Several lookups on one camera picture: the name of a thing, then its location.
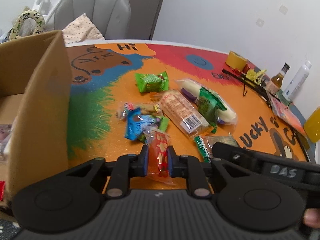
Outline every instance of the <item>blue snack package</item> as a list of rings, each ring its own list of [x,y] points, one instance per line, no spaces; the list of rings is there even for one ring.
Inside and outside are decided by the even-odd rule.
[[[158,128],[161,122],[160,117],[154,115],[141,115],[141,108],[136,108],[128,112],[127,127],[125,131],[125,138],[135,141],[141,134],[146,126],[153,126]]]

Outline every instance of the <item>gray door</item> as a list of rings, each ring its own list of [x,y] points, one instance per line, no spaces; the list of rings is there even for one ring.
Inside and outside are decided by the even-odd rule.
[[[162,0],[129,0],[129,2],[131,19],[127,38],[148,40],[152,35],[153,23],[159,13],[158,6]]]

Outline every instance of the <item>gray chair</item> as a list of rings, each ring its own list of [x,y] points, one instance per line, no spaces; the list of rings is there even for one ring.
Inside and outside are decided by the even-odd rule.
[[[131,15],[129,0],[61,0],[53,27],[62,30],[84,13],[106,40],[126,38]]]

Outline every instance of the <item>polka dot pillow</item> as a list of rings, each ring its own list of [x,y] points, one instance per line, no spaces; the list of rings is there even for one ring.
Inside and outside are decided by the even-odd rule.
[[[86,40],[105,40],[85,13],[71,22],[62,32],[65,44]]]

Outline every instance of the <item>painted tabletop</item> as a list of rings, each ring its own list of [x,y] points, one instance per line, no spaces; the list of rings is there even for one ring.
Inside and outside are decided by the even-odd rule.
[[[275,117],[254,91],[248,89],[243,97],[243,84],[221,72],[229,69],[224,53],[132,41],[74,46],[67,51],[72,66],[67,140],[70,166],[98,156],[115,161],[121,155],[140,152],[140,141],[124,138],[126,123],[116,118],[116,110],[125,102],[150,102],[148,94],[139,93],[135,73],[163,71],[168,73],[170,89],[178,88],[174,80],[192,78],[217,91],[236,111],[237,124],[219,126],[216,135],[230,132],[241,147],[305,161],[289,126]],[[297,109],[294,113],[304,121]],[[195,143],[172,122],[167,132],[178,155],[202,160]],[[173,185],[131,179],[131,188],[185,187],[185,180],[179,178],[173,179]]]

